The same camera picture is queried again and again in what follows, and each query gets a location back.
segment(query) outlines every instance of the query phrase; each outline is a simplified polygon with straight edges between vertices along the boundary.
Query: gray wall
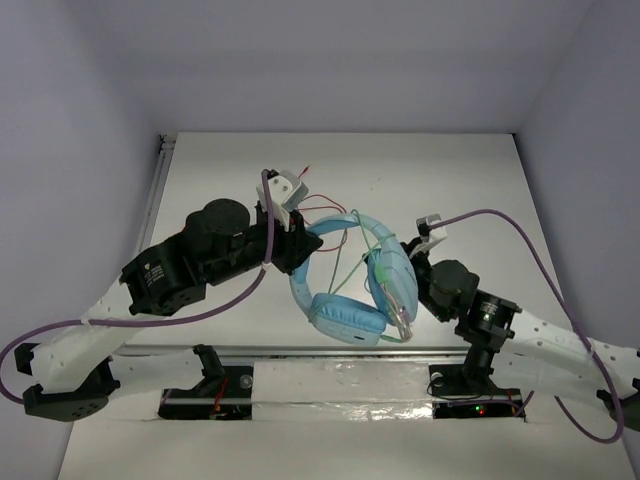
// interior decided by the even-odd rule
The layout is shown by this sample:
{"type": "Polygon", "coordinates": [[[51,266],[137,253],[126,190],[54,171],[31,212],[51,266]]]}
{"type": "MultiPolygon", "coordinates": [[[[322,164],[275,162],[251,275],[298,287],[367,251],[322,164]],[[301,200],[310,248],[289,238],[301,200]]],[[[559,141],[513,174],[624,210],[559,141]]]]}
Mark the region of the gray wall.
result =
{"type": "MultiPolygon", "coordinates": [[[[563,292],[640,348],[640,2],[597,0],[516,136],[563,292]]],[[[627,434],[640,473],[640,433],[627,434]]]]}
{"type": "MultiPolygon", "coordinates": [[[[133,251],[156,136],[103,53],[55,1],[0,15],[0,328],[77,317],[133,251]]],[[[27,385],[12,368],[14,392],[27,385]]],[[[66,425],[0,402],[2,478],[55,478],[66,425]]]]}
{"type": "Polygon", "coordinates": [[[164,132],[515,132],[591,1],[66,0],[164,132]]]}

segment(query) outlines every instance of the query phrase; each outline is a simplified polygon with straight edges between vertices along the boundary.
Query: headphone ear cushion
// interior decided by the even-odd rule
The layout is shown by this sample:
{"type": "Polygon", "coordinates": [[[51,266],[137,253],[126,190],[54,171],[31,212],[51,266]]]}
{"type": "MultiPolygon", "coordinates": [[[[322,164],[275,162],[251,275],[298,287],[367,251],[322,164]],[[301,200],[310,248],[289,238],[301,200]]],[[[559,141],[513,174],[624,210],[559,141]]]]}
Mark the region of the headphone ear cushion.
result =
{"type": "Polygon", "coordinates": [[[342,295],[317,293],[311,302],[311,312],[315,312],[310,318],[312,323],[316,320],[314,317],[320,317],[374,334],[384,332],[387,327],[386,317],[376,308],[342,295]]]}
{"type": "Polygon", "coordinates": [[[389,325],[393,325],[393,321],[387,313],[389,311],[389,299],[382,291],[382,287],[376,279],[376,264],[379,260],[380,249],[377,248],[373,250],[367,257],[367,282],[369,283],[371,297],[373,298],[373,302],[376,304],[376,307],[378,307],[378,311],[384,315],[386,322],[389,325]]]}

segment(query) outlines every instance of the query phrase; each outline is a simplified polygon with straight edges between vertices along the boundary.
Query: headphones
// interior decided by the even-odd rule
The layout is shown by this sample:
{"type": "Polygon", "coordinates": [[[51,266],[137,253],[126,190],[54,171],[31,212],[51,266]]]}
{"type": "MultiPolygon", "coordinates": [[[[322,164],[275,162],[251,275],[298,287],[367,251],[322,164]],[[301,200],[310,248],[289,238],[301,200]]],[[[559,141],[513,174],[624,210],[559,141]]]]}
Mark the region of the headphones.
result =
{"type": "Polygon", "coordinates": [[[410,338],[408,325],[418,313],[418,283],[409,257],[395,235],[379,221],[362,214],[326,217],[312,224],[307,231],[320,236],[359,226],[378,240],[379,248],[366,255],[367,280],[377,308],[332,293],[312,296],[307,284],[310,259],[289,277],[293,298],[319,332],[336,340],[376,345],[387,325],[400,324],[407,326],[410,338]]]}

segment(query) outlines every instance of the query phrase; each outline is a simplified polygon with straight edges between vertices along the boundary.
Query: white table surface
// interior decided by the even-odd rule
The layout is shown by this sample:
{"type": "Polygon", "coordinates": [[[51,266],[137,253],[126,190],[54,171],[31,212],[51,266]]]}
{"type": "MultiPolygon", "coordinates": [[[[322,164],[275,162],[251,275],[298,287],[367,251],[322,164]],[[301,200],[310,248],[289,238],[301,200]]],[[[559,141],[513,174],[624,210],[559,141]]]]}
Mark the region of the white table surface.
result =
{"type": "MultiPolygon", "coordinates": [[[[216,198],[233,198],[252,210],[263,168],[301,172],[310,193],[322,193],[377,218],[400,240],[417,236],[415,221],[430,213],[449,218],[477,208],[496,208],[513,216],[531,235],[551,265],[522,166],[509,135],[336,135],[336,134],[180,134],[153,230],[152,244],[182,229],[185,217],[216,198]]],[[[308,206],[324,205],[321,199],[308,206]]],[[[332,212],[308,212],[310,220],[332,212]]],[[[481,277],[480,287],[512,299],[523,308],[568,326],[542,276],[513,228],[493,217],[448,227],[449,239],[433,260],[457,258],[481,277]]],[[[341,233],[323,237],[337,245],[341,233]]],[[[338,279],[366,251],[351,230],[338,279]]],[[[335,253],[313,256],[312,291],[326,291],[335,253]]],[[[210,288],[204,302],[180,314],[198,313],[230,300],[256,275],[249,272],[210,288]]],[[[361,268],[341,293],[369,301],[361,268]]],[[[453,346],[464,342],[452,325],[437,322],[424,308],[415,323],[415,346],[453,346]]],[[[294,303],[288,277],[275,268],[251,298],[214,319],[187,326],[146,329],[131,343],[144,345],[340,345],[318,334],[294,303]]]]}
{"type": "MultiPolygon", "coordinates": [[[[514,217],[550,265],[543,234],[510,135],[180,134],[162,194],[152,244],[179,231],[185,217],[216,198],[248,207],[263,168],[300,172],[311,193],[373,216],[401,240],[416,235],[415,219],[449,218],[477,208],[514,217]]],[[[324,202],[312,202],[322,205],[324,202]]],[[[320,218],[322,211],[309,214],[320,218]]],[[[568,326],[517,233],[480,217],[448,227],[432,259],[457,258],[480,275],[481,288],[568,326]]],[[[326,237],[336,244],[339,234],[326,237]]],[[[352,231],[338,278],[360,258],[364,242],[352,231]]],[[[314,254],[312,289],[327,287],[335,253],[314,254]]],[[[248,285],[255,272],[209,289],[197,313],[248,285]]],[[[369,301],[364,269],[342,293],[369,301]]],[[[414,346],[464,345],[453,325],[421,308],[414,346]]],[[[288,280],[275,269],[243,304],[208,321],[147,329],[136,345],[339,345],[317,333],[297,310],[288,280]]],[[[481,421],[169,422],[147,418],[149,396],[122,399],[73,429],[61,479],[633,479],[621,443],[603,446],[580,435],[549,397],[536,398],[529,423],[481,421]],[[122,412],[130,420],[114,420],[122,412]]],[[[614,425],[602,413],[571,404],[600,435],[614,425]]]]}

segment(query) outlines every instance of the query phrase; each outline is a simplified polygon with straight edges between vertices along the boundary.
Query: red wire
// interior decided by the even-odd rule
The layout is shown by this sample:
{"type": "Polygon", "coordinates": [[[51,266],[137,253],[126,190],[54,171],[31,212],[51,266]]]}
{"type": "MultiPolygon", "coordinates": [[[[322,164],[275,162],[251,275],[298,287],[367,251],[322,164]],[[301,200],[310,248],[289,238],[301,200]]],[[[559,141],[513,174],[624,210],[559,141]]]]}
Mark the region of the red wire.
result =
{"type": "MultiPolygon", "coordinates": [[[[302,170],[302,172],[300,172],[300,175],[298,175],[298,178],[302,178],[302,176],[307,173],[309,171],[309,168],[311,167],[311,165],[307,165],[305,167],[304,170],[302,170]]],[[[333,210],[337,210],[340,213],[347,213],[347,209],[344,208],[342,205],[340,205],[338,202],[336,202],[335,200],[327,197],[326,195],[322,195],[321,193],[315,193],[313,195],[309,195],[308,197],[305,197],[302,199],[302,202],[304,202],[305,200],[309,200],[310,198],[324,198],[325,200],[327,200],[328,202],[333,203],[333,205],[325,205],[322,207],[307,207],[307,208],[299,208],[298,210],[300,212],[306,212],[309,210],[324,210],[324,209],[333,209],[333,210]]],[[[311,225],[310,222],[307,221],[307,219],[304,219],[304,223],[307,225],[311,225]]],[[[324,248],[324,249],[320,249],[320,250],[316,250],[317,252],[321,252],[321,253],[327,253],[327,252],[335,252],[336,250],[338,250],[339,248],[341,248],[345,243],[347,243],[347,238],[348,238],[348,233],[346,233],[343,237],[343,241],[340,243],[340,245],[338,245],[337,247],[333,247],[333,248],[324,248]]]]}
{"type": "MultiPolygon", "coordinates": [[[[513,395],[511,395],[511,390],[508,389],[504,389],[505,392],[507,392],[507,396],[509,397],[509,401],[513,402],[513,395]]],[[[511,405],[511,413],[515,416],[516,414],[516,407],[514,407],[513,405],[511,405]]]]}
{"type": "MultiPolygon", "coordinates": [[[[333,204],[337,205],[337,206],[333,206],[333,205],[325,205],[322,207],[306,207],[306,208],[299,208],[298,210],[303,212],[303,211],[309,211],[309,210],[326,210],[326,209],[332,209],[332,210],[337,210],[340,213],[347,213],[347,211],[344,209],[344,207],[342,205],[340,205],[339,203],[331,200],[329,197],[322,195],[322,194],[315,194],[315,195],[310,195],[306,198],[304,198],[302,201],[304,202],[307,198],[311,198],[311,197],[322,197],[325,198],[327,200],[329,200],[330,202],[332,202],[333,204]]],[[[307,221],[307,219],[304,219],[304,223],[306,223],[307,225],[311,225],[310,222],[307,221]]],[[[321,248],[319,250],[316,250],[317,252],[320,253],[327,253],[327,252],[335,252],[336,250],[338,250],[340,247],[342,247],[345,243],[347,243],[349,234],[347,233],[343,238],[344,240],[340,243],[340,245],[338,245],[337,247],[333,247],[333,248],[321,248]]]]}
{"type": "Polygon", "coordinates": [[[300,172],[300,175],[298,175],[298,178],[302,178],[302,175],[304,175],[309,171],[309,167],[311,167],[311,165],[307,165],[306,167],[304,167],[304,170],[300,172]]]}
{"type": "Polygon", "coordinates": [[[338,202],[336,202],[335,200],[327,197],[326,195],[322,195],[321,193],[314,193],[313,195],[309,195],[308,197],[305,197],[302,199],[302,202],[304,202],[305,200],[309,200],[310,198],[324,198],[325,200],[327,200],[328,202],[333,203],[336,207],[339,207],[342,210],[342,213],[347,213],[347,209],[344,208],[342,205],[340,205],[338,202]]]}
{"type": "Polygon", "coordinates": [[[222,381],[222,386],[220,387],[220,391],[217,393],[215,400],[213,402],[213,413],[217,414],[220,411],[220,399],[222,398],[222,396],[224,395],[224,391],[227,388],[227,383],[229,382],[229,379],[227,377],[224,377],[224,380],[222,381]]]}

